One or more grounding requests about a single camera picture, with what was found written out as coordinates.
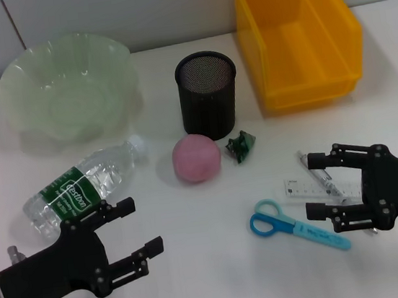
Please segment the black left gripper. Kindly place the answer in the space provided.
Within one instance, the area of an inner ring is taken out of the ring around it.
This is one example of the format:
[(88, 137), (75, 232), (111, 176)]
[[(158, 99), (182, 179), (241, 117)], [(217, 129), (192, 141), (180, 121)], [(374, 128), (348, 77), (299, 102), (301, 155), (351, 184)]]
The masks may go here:
[(61, 235), (50, 247), (0, 271), (4, 298), (63, 298), (87, 290), (104, 298), (125, 284), (149, 274), (148, 259), (164, 252), (162, 237), (147, 242), (130, 256), (111, 265), (95, 231), (136, 211), (127, 197), (110, 205), (101, 200), (61, 226)]

